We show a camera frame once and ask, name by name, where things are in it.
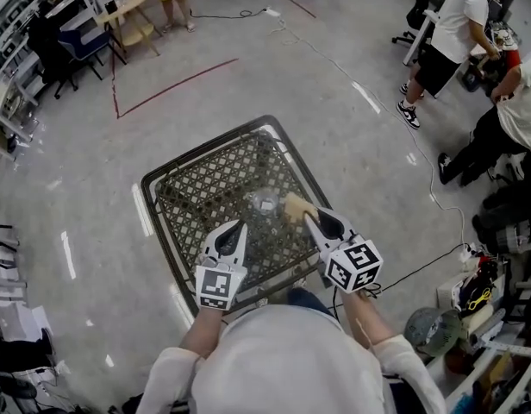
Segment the gray floor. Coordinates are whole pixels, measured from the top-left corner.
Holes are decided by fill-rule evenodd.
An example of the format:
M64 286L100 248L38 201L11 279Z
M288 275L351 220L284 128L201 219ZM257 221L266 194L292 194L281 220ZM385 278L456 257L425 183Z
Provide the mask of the gray floor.
M271 6L394 111L408 69L402 65L406 46L390 38L407 28L404 16L415 0L297 1L317 18L287 0L192 4L196 14L223 15ZM158 4L149 14L165 21ZM76 400L106 411L141 392L159 351L184 332L172 274L156 237L142 231L132 185L257 116L280 120L334 208L375 241L384 257L384 285L460 242L460 214L432 201L431 167L406 128L384 109L376 114L344 74L305 43L294 44L289 32L272 33L277 28L277 19L265 14L200 19L193 34L180 28L157 38L158 58L134 47L128 66L116 68L121 112L203 69L239 60L119 120L109 67L100 71L103 82L87 73L78 92L67 87L59 101L51 91L43 94L30 148L19 149L17 166L1 161L0 220L18 228L29 303L45 308L57 356L72 372L63 383ZM468 93L457 81L438 100L426 96L415 135L429 159L467 143L489 106L480 91ZM437 198L465 212L466 241L475 239L470 218L492 188L485 176L465 189L434 180ZM64 231L76 279L66 264ZM378 305L401 329L413 310L434 304L435 287L458 269L456 253L389 290ZM326 300L330 294L321 293Z

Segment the white cable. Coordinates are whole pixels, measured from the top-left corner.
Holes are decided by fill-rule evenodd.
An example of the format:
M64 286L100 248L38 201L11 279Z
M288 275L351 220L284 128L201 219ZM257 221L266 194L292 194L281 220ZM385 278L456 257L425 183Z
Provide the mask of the white cable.
M300 37L299 35L295 34L294 31L292 31L292 29L287 27L286 22L280 17L279 17L279 25L281 25L281 28L273 29L273 31L270 32L270 34L273 34L274 32L281 32L281 31L284 31L284 30L289 31L292 35L294 35L297 38L297 40L296 41L283 41L284 45L293 45L293 44L298 43L299 41L303 41L304 43L306 43L309 47L311 47L314 50L314 52L318 53L323 58L329 60L333 65L335 65L336 68L339 71L341 71L344 75L346 75L350 79L350 81L357 82L359 85L361 85L362 87L367 89L367 91L369 93L371 93L375 97L375 99L380 103L380 105L383 106L384 110L386 110L389 114L391 114L394 118L396 118L401 124L403 124L405 126L405 128L407 129L407 131L411 135L411 138L413 138L413 142L415 143L415 146L417 147L419 152L421 152L421 155L424 157L424 159L430 165L431 176L430 176L430 189L429 190L430 190L430 195L432 196L432 198L436 202L436 205L438 205L440 210L443 210L443 211L447 211L447 210L458 210L459 211L459 213L461 215L461 243L463 245L465 245L465 213L463 212L463 210L461 208L457 207L456 205L452 205L450 207L444 207L442 204L440 204L440 201L438 201L438 198L434 194L434 190L433 190L434 189L434 176L436 174L434 164L432 164L432 162L428 159L428 156L421 149L421 146L419 146L419 143L417 142L417 139L415 137L415 134L411 130L411 127L400 116L397 116L394 112L392 112L390 109L388 109L386 107L386 105L378 98L377 94L372 89L370 89L367 85L364 85L363 83L361 83L359 80L354 79L335 60L333 60L330 57L328 57L327 55L325 55L323 52L321 52L319 49L317 49L314 45L312 45L309 41L307 41L306 39L304 39L304 38Z

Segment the red tape line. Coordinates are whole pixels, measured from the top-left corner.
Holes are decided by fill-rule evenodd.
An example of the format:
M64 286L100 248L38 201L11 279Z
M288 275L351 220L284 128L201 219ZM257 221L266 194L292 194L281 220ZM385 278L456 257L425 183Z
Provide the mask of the red tape line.
M184 80L181 80L181 81L177 82L174 85L166 87L162 91L160 91L158 93L155 93L151 97L147 98L146 100L141 101L140 103L136 104L134 107L126 110L123 114L120 115L120 113L118 111L118 102L116 101L116 86L115 86L116 76L115 76L115 65L114 65L114 55L113 55L112 56L112 99L113 99L115 110L116 110L116 119L122 118L123 116L127 115L128 113L133 112L135 109L140 108L143 104L148 103L149 101L155 99L156 97L159 97L163 93L166 93L166 92L170 91L171 89L173 89L175 87L178 87L178 86L182 85L183 83L187 83L188 81L191 81L194 78L200 77L201 75L204 75L205 73L212 72L215 69L218 69L220 67L224 67L224 66L230 65L231 63L234 63L235 61L238 61L238 59L232 59L232 60L229 60L229 61L224 61L223 63L220 63L219 65L212 66L212 67L210 67L208 69L205 69L204 71L201 71L199 73L196 73L195 75L192 75L191 77L188 77L188 78L186 78Z
M305 9L300 3L297 3L295 2L294 0L288 0L289 2L292 2L294 3L298 8L300 8L301 10L305 10L308 14L310 14L312 17L314 18L317 18L314 14L312 14L311 12L309 12L307 9Z

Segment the black pants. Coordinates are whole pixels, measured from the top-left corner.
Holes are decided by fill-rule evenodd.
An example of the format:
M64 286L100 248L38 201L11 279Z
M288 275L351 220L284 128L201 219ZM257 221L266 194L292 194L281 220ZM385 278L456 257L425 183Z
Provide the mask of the black pants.
M0 371L14 373L39 367L52 366L47 358L46 344L37 342L14 341L0 342Z
M494 166L502 154L521 154L527 151L502 129L497 107L494 106L478 120L474 139L446 167L444 178L451 181L463 173L461 185L467 185Z

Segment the yellow scissors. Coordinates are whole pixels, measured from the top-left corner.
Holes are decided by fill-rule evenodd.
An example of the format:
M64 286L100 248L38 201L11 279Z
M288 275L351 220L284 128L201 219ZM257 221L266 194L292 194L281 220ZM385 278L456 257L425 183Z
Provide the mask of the yellow scissors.
M478 304L482 302L483 300L490 300L491 298L491 291L489 288L486 288L484 292L482 293L482 296L480 296L478 299L473 300L469 303L469 310L474 311Z

